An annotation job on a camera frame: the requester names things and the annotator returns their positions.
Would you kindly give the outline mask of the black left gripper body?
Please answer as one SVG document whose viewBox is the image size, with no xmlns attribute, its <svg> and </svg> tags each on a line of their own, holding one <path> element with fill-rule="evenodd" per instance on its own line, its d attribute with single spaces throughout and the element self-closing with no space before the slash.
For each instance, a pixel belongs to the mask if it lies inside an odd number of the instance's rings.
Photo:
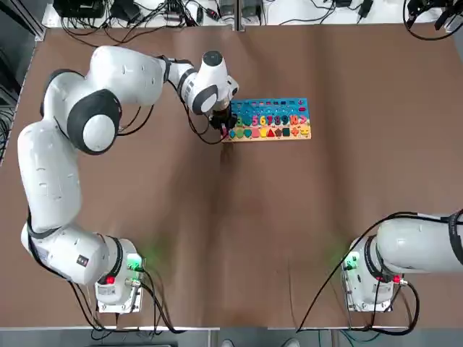
<svg viewBox="0 0 463 347">
<path fill-rule="evenodd" d="M 237 114 L 232 111 L 230 105 L 223 110 L 212 110 L 212 114 L 209 117 L 209 124 L 216 130 L 229 131 L 237 124 Z"/>
</svg>

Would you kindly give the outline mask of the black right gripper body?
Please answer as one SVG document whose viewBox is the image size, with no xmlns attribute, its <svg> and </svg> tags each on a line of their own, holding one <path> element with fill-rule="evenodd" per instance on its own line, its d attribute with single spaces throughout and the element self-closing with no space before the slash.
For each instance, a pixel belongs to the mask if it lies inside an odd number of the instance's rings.
<svg viewBox="0 0 463 347">
<path fill-rule="evenodd" d="M 431 9 L 441 9 L 447 14 L 461 14 L 462 1 L 454 0 L 411 0 L 408 1 L 409 14 L 422 14 Z"/>
</svg>

